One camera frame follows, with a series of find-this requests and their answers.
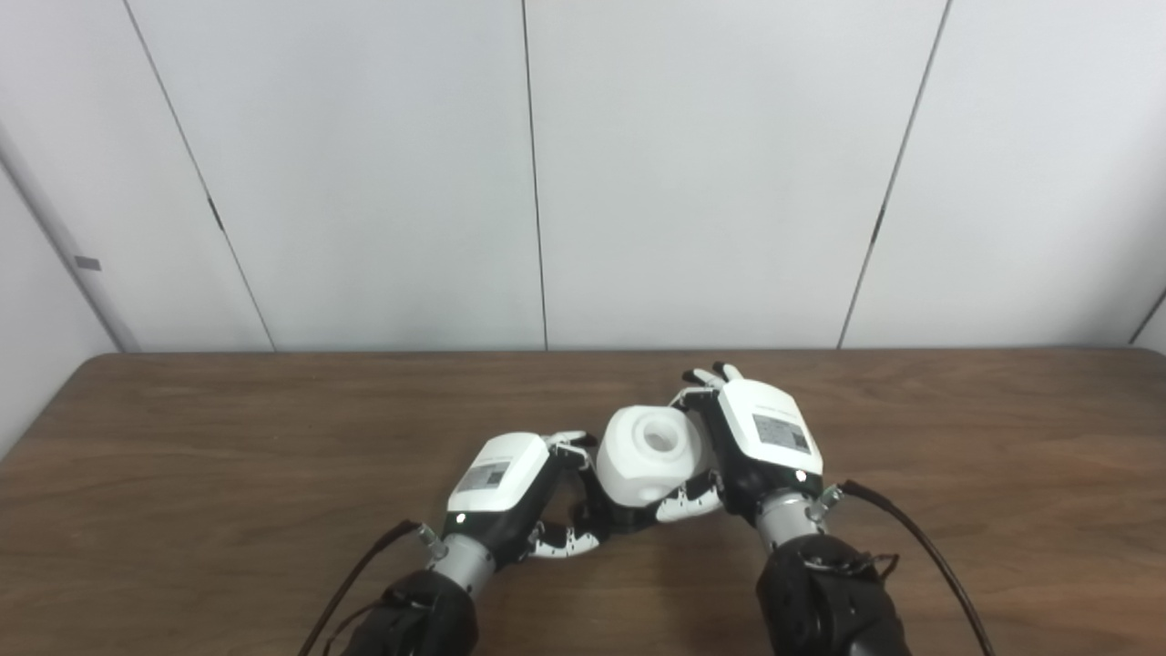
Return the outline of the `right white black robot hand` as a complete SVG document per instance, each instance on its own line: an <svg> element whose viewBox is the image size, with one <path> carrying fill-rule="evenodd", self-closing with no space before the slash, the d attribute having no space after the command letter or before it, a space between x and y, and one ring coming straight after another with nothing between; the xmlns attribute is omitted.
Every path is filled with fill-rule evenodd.
<svg viewBox="0 0 1166 656"><path fill-rule="evenodd" d="M696 415L711 444L724 509L756 525L772 498L820 498L824 460L795 398L733 364L684 371L670 407Z"/></svg>

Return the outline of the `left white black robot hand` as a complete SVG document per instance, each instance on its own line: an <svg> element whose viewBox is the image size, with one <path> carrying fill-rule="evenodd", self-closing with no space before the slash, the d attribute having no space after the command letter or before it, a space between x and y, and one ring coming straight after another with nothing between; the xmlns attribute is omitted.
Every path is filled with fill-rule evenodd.
<svg viewBox="0 0 1166 656"><path fill-rule="evenodd" d="M609 539L609 524L591 506L599 492L589 452L596 445L584 431L491 437L448 498L442 536L475 539L498 570L529 557L571 558L598 548ZM586 486L573 524L546 522L542 514L559 480L571 473Z"/></svg>

